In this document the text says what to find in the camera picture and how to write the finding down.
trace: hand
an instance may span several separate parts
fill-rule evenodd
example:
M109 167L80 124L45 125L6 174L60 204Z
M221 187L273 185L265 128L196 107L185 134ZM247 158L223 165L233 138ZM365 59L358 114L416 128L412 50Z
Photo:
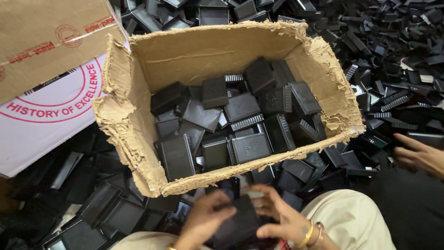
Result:
M222 190L216 190L197 199L174 248L199 249L216 233L222 222L236 213L236 208L233 206L215 211L216 207L229 202L230 198Z
M274 188L266 185L253 185L248 189L265 195L261 198L252 199L256 207L256 213L267 215L280 222L280 224L261 226L256 232L258 238L284 238L295 242L297 245L305 239L311 227L310 221L285 203ZM309 246L316 242L318 235L319 228L314 226L312 237L308 242Z
M440 179L444 179L444 152L401 134L394 137L412 150L396 147L396 160L414 168L425 169Z

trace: open cardboard box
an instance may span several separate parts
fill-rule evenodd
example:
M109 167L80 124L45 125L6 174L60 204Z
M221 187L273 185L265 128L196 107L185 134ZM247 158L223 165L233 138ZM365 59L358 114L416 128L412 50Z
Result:
M330 46L320 37L306 37L306 28L305 23L247 21L154 32L133 36L131 53L109 37L102 90L110 95L95 99L92 106L143 195L183 194L285 159L303 159L365 131L354 92ZM168 183L153 147L157 135L151 95L176 81L200 85L205 79L240 74L260 56L285 59L296 80L307 82L322 108L328 139Z

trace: red circular logo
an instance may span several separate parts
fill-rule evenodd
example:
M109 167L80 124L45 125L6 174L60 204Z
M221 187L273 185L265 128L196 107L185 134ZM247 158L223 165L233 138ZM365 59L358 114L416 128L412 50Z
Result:
M4 68L3 66L0 66L0 81L3 81L5 77Z
M70 25L60 25L55 29L57 40L66 47L77 48L82 44L82 34L80 31Z
M76 118L101 95L102 69L96 58L68 70L0 105L0 114L26 122L54 123Z

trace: beige trousers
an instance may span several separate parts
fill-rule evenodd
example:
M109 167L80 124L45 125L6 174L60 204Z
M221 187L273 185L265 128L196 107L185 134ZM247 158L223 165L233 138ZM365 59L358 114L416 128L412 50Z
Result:
M322 222L326 233L342 250L395 250L378 207L365 194L353 190L330 191L316 197L301 214ZM176 240L177 236L172 234L137 232L111 250L165 250ZM210 249L203 246L201 250Z

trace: white cardboard box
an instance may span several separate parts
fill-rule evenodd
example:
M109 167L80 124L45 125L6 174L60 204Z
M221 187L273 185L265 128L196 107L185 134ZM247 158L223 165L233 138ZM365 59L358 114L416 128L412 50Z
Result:
M13 177L95 121L105 54L0 104L0 174Z

